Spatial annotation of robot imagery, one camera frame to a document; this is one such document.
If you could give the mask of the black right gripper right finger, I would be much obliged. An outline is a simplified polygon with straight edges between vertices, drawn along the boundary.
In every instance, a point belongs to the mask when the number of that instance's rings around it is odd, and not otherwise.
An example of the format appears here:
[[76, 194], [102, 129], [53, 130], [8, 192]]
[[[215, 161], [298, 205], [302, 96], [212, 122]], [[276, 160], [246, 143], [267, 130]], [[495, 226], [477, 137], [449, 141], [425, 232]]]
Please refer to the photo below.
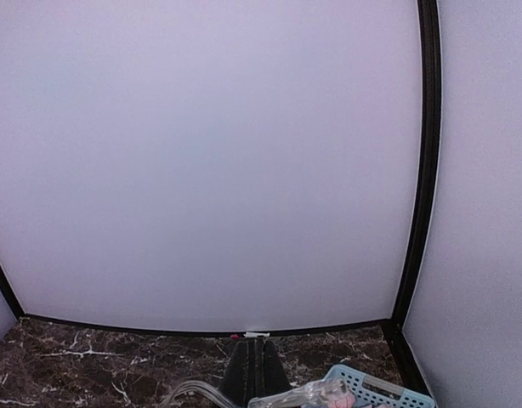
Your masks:
[[270, 340], [258, 340], [258, 397], [291, 389], [278, 350]]

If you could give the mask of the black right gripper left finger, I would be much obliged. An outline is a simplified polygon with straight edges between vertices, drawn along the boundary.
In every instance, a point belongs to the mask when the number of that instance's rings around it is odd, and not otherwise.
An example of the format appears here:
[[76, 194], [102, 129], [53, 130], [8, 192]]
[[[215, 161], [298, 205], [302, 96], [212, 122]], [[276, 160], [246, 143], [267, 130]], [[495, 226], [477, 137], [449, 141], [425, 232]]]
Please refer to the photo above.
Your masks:
[[244, 340], [232, 350], [218, 390], [235, 405], [247, 405], [255, 394], [255, 342]]

